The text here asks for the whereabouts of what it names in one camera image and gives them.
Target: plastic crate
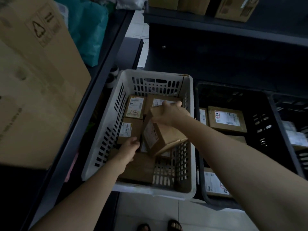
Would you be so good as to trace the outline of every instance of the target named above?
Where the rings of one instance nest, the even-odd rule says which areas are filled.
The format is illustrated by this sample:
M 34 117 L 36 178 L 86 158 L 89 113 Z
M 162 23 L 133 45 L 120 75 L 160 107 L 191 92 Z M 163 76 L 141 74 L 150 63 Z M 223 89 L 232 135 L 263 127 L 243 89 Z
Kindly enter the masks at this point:
M 281 120 L 293 122 L 297 131 L 304 133 L 307 138 L 308 97 L 303 98 L 283 94 L 272 94 L 271 100 L 275 104 L 279 127 L 283 133 L 285 142 L 287 143 L 289 153 L 292 156 L 292 161 L 296 167 L 297 174 L 308 179 L 308 149 L 295 151 L 281 122 Z
M 216 106 L 241 110 L 244 114 L 247 133 L 231 134 L 230 132 L 225 132 L 225 134 L 245 136 L 249 146 L 297 173 L 267 94 L 261 91 L 246 90 L 235 86 L 225 86 L 202 81 L 195 84 L 194 93 L 195 116 L 197 120 L 200 120 L 199 107 L 207 108 L 208 106 Z M 233 198 L 207 195 L 205 190 L 204 167 L 209 166 L 199 155 L 198 151 L 196 151 L 196 155 L 199 160 L 197 166 L 201 195 L 207 205 L 216 209 L 242 209 Z
M 108 159 L 115 148 L 124 111 L 130 94 L 159 94 L 183 99 L 183 107 L 194 117 L 193 79 L 188 75 L 127 69 L 121 71 L 113 88 L 88 159 L 82 172 L 87 180 Z M 171 163 L 156 159 L 153 184 L 150 186 L 116 182 L 112 190 L 152 194 L 176 199 L 190 199 L 196 192 L 195 147 L 186 141 L 172 150 Z

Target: slipper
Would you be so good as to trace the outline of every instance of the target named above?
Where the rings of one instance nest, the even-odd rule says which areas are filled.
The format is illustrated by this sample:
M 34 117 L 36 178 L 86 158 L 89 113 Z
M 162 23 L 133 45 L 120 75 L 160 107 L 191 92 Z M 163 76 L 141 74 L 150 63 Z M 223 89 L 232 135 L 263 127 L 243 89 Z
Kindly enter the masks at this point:
M 144 226 L 148 227 L 148 230 L 151 231 L 150 226 L 148 224 L 141 224 L 137 227 L 137 231 L 141 231 Z
M 168 222 L 168 229 L 167 229 L 167 231 L 180 231 L 180 229 L 177 229 L 177 228 L 175 228 L 175 227 L 172 227 L 172 226 L 171 226 L 172 223 L 175 223 L 175 224 L 179 225 L 179 226 L 182 228 L 181 224 L 180 224 L 178 221 L 176 221 L 176 220 L 170 220 L 170 221 Z

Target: tiled floor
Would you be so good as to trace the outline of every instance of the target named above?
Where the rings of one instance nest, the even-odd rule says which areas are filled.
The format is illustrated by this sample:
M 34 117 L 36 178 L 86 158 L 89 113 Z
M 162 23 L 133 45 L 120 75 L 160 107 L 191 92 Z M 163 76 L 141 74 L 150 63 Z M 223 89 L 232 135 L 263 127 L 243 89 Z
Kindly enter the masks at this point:
M 170 219 L 178 220 L 184 231 L 258 230 L 244 212 L 214 211 L 192 201 L 121 193 L 115 231 L 135 231 L 142 223 L 148 223 L 151 231 L 166 231 Z
M 127 29 L 126 37 L 133 37 L 138 39 L 143 39 L 143 48 L 141 51 L 138 67 L 145 66 L 149 52 L 149 31 L 150 27 L 147 23 L 143 22 L 143 10 L 136 10 L 133 19 Z

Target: metal shelf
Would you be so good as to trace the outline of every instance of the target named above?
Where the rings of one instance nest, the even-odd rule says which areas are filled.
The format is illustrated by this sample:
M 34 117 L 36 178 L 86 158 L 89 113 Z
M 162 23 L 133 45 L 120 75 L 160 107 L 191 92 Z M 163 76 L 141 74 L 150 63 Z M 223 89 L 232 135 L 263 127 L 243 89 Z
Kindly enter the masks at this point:
M 308 0 L 260 0 L 246 23 L 147 7 L 144 22 L 308 46 Z
M 10 222 L 12 230 L 28 230 L 54 207 L 133 15 L 134 11 L 116 10 L 109 17 L 99 64 L 88 68 L 92 79 L 51 168 L 44 171 L 0 166 L 0 171 L 8 175 L 2 183 L 7 201 L 3 213 L 14 217 L 15 222 L 3 221 Z

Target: person's hand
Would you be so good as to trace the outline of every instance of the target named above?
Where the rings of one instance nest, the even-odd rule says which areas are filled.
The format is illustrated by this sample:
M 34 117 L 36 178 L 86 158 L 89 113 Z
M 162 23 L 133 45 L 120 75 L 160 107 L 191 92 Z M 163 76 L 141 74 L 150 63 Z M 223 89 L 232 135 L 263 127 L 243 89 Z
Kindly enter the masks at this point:
M 118 153 L 111 159 L 118 165 L 119 173 L 122 174 L 126 165 L 133 161 L 136 150 L 140 147 L 137 137 L 130 137 L 120 147 Z
M 166 126 L 174 127 L 175 121 L 181 116 L 190 116 L 190 113 L 182 106 L 182 102 L 178 101 L 173 104 L 169 104 L 166 101 L 163 102 L 164 112 L 161 116 L 152 117 L 153 123 L 160 123 Z

